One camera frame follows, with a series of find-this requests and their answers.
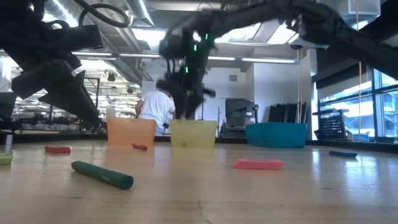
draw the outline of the green marker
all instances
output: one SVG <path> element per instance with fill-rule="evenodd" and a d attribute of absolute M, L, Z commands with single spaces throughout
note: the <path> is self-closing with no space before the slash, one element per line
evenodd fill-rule
<path fill-rule="evenodd" d="M 134 179 L 130 175 L 122 174 L 113 170 L 107 170 L 82 161 L 72 162 L 72 169 L 83 175 L 113 185 L 122 190 L 130 189 L 134 183 Z"/>

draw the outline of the wooden table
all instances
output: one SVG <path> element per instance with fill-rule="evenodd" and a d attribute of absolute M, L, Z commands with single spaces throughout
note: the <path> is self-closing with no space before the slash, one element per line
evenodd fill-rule
<path fill-rule="evenodd" d="M 393 154 L 328 155 L 330 148 L 269 150 L 220 144 L 216 149 L 147 152 L 106 141 L 44 154 L 44 143 L 15 144 L 0 167 L 0 221 L 8 223 L 397 223 L 398 162 Z M 234 170 L 239 158 L 281 159 L 282 170 Z M 75 173 L 75 160 L 131 174 L 119 190 Z"/>

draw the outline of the red block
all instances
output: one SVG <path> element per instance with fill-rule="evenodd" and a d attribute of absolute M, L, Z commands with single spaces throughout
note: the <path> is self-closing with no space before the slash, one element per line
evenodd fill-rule
<path fill-rule="evenodd" d="M 266 170 L 279 170 L 285 163 L 280 160 L 248 160 L 238 159 L 234 162 L 233 168 L 235 169 L 266 169 Z"/>
<path fill-rule="evenodd" d="M 138 145 L 138 144 L 133 144 L 133 147 L 135 147 L 136 149 L 141 149 L 141 150 L 147 150 L 148 147 L 144 146 L 144 145 Z"/>
<path fill-rule="evenodd" d="M 70 153 L 70 148 L 69 147 L 50 147 L 46 146 L 45 151 L 49 153 L 56 153 L 56 154 L 61 154 L 61 153 Z"/>

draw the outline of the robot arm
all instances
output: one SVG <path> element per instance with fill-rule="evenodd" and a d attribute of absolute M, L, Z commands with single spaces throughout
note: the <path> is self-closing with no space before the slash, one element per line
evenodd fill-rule
<path fill-rule="evenodd" d="M 166 60 L 185 59 L 178 72 L 168 71 L 159 88 L 171 90 L 177 118 L 189 117 L 202 103 L 203 74 L 214 40 L 229 31 L 278 19 L 303 40 L 329 45 L 339 54 L 360 60 L 398 79 L 398 51 L 350 28 L 330 7 L 309 0 L 268 0 L 235 11 L 203 11 L 183 28 L 182 35 L 171 30 L 160 42 L 159 54 Z M 193 33 L 201 37 L 195 41 Z"/>
<path fill-rule="evenodd" d="M 75 0 L 83 12 L 78 27 L 70 27 L 65 21 L 43 22 L 47 0 L 0 1 L 0 49 L 23 69 L 13 79 L 12 90 L 22 99 L 45 89 L 47 94 L 40 101 L 54 105 L 88 121 L 98 120 L 98 111 L 83 86 L 85 72 L 72 73 L 81 66 L 80 60 L 71 53 L 75 50 L 100 49 L 103 43 L 98 26 L 84 26 L 88 14 L 111 24 L 126 28 L 128 16 L 115 6 L 89 5 Z M 98 12 L 107 8 L 120 13 L 124 22 L 113 21 Z"/>

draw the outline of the wall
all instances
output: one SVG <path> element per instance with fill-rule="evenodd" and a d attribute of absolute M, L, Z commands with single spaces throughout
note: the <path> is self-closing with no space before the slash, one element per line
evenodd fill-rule
<path fill-rule="evenodd" d="M 0 59 L 0 92 L 10 91 L 11 67 L 8 59 Z"/>
<path fill-rule="evenodd" d="M 237 75 L 236 82 L 229 81 L 229 75 Z M 216 90 L 216 98 L 205 97 L 203 104 L 203 119 L 207 121 L 218 120 L 218 108 L 220 108 L 220 123 L 225 119 L 225 99 L 226 98 L 246 98 L 246 74 L 239 68 L 211 68 L 204 77 L 203 83 L 207 88 Z M 195 119 L 202 119 L 200 106 Z"/>
<path fill-rule="evenodd" d="M 141 95 L 144 97 L 148 92 L 156 90 L 156 82 L 155 81 L 142 81 L 141 86 Z"/>
<path fill-rule="evenodd" d="M 259 105 L 259 122 L 268 121 L 272 105 L 297 102 L 299 78 L 298 65 L 254 64 L 254 101 Z"/>
<path fill-rule="evenodd" d="M 254 64 L 246 72 L 246 99 L 254 100 Z"/>

